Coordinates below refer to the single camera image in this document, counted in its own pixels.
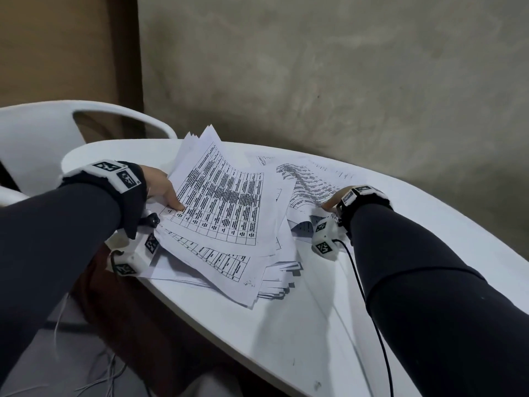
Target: person's left hand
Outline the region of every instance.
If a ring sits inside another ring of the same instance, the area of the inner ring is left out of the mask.
[[[175,188],[172,187],[171,181],[168,180],[167,174],[162,170],[154,167],[141,166],[143,176],[147,182],[147,197],[163,196],[167,204],[175,210],[183,211],[185,206],[182,205],[176,196]]]

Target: finger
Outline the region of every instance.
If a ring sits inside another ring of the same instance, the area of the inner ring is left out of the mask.
[[[175,210],[183,211],[185,206],[182,205],[178,197],[176,196],[175,188],[172,187],[171,181],[167,180],[166,191],[163,193],[167,204]]]
[[[333,196],[331,196],[331,198],[327,202],[325,202],[322,205],[323,210],[326,210],[327,212],[333,212],[334,211],[334,206],[336,206],[338,204],[340,199],[342,199],[342,197],[347,192],[349,192],[352,187],[353,186],[345,187],[345,188],[342,188],[341,190],[337,191]]]

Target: white table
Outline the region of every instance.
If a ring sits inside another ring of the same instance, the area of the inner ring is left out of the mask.
[[[69,152],[63,172],[110,158],[166,169],[181,140],[131,139],[90,143]],[[226,143],[242,165],[245,151],[292,153],[273,147]],[[370,185],[391,198],[395,211],[426,227],[520,309],[529,313],[529,264],[492,234],[433,196],[398,179],[361,167]],[[369,396],[359,356],[374,396],[387,396],[381,349],[366,314],[354,274],[339,262],[319,258],[298,242],[304,270],[284,300],[258,300],[252,310],[207,288],[168,280],[144,284],[207,339],[291,395]],[[395,396],[419,395],[391,351]]]

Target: stack of papers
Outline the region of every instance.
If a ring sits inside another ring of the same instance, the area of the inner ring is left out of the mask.
[[[140,277],[214,288],[246,307],[285,297],[302,274],[295,238],[310,242],[329,215],[321,204],[359,181],[294,153],[247,158],[249,168],[235,164],[213,126],[184,138],[169,180],[186,209],[148,203],[162,249]]]

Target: black sleeve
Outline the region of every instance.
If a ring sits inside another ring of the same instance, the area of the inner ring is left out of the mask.
[[[350,231],[368,312],[424,397],[528,395],[527,314],[386,207],[360,207]]]
[[[120,220],[118,203],[90,184],[0,208],[0,385]]]

